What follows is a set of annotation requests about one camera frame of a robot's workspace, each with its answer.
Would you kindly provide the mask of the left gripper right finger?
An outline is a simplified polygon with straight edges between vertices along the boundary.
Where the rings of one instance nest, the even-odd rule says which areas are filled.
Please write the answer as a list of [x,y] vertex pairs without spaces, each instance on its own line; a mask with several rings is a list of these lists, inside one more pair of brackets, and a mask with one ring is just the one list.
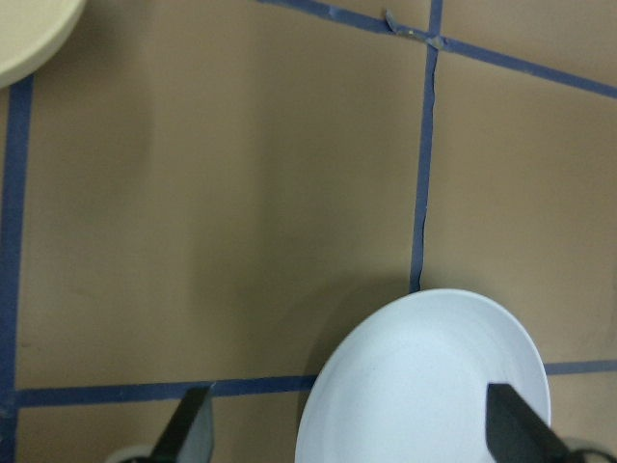
[[485,437],[495,462],[568,462],[570,451],[507,383],[490,383]]

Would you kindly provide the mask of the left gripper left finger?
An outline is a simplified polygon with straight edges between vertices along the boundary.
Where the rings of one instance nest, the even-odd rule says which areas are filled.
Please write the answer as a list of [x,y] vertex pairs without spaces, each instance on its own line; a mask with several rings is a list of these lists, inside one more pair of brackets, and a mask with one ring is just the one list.
[[179,402],[154,446],[150,462],[209,462],[214,423],[209,387],[192,388]]

